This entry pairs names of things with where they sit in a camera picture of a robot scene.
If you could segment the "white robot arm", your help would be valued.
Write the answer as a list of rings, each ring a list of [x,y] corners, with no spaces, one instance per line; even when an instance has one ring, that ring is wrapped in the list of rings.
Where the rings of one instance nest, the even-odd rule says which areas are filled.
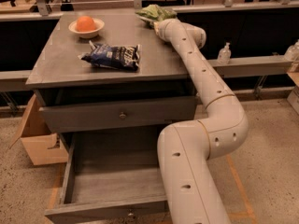
[[[177,19],[155,26],[182,59],[205,119],[166,126],[157,143],[158,161],[173,224],[231,224],[206,161],[235,151],[249,122],[242,104],[200,52],[194,29]]]

